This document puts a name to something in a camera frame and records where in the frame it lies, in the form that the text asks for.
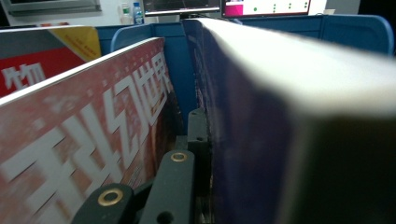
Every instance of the pink screen area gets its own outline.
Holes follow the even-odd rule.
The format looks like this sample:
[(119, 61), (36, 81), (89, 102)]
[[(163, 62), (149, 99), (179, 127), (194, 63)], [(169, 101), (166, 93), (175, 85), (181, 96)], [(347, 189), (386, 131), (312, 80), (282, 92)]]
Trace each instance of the pink screen area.
[(244, 5), (226, 6), (225, 16), (242, 16), (244, 15)]

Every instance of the computer screen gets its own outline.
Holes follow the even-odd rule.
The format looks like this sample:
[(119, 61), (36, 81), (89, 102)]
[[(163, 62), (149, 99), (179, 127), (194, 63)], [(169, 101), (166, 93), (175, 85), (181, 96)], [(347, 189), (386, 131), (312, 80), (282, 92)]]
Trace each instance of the computer screen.
[(143, 0), (143, 7), (146, 17), (220, 11), (219, 0)]
[(221, 0), (221, 16), (243, 18), (307, 15), (310, 4), (311, 0)]

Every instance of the plastic bottle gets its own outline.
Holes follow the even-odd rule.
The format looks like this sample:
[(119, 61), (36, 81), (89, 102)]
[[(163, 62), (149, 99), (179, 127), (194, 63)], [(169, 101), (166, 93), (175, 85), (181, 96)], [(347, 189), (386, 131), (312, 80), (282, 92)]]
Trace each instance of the plastic bottle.
[(145, 19), (143, 18), (142, 8), (139, 6), (138, 2), (134, 2), (134, 24), (140, 25), (145, 23)]
[(121, 24), (123, 25), (132, 24), (132, 17), (130, 15), (130, 8), (128, 4), (122, 3), (121, 9), (122, 9)]

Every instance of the monitor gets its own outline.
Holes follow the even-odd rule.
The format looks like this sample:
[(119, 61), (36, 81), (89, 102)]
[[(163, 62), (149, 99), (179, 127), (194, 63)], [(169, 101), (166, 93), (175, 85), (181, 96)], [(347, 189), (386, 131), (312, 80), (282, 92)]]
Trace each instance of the monitor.
[(221, 0), (223, 18), (307, 15), (311, 0)]
[(146, 17), (220, 11), (219, 0), (143, 0), (143, 9)]

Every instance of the pink book cover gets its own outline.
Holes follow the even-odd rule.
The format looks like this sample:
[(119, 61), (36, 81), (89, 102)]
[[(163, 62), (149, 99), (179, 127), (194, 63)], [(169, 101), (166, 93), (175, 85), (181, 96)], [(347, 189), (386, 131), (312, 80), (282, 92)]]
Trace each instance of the pink book cover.
[(69, 223), (108, 183), (134, 189), (174, 144), (162, 38), (0, 99), (0, 223)]

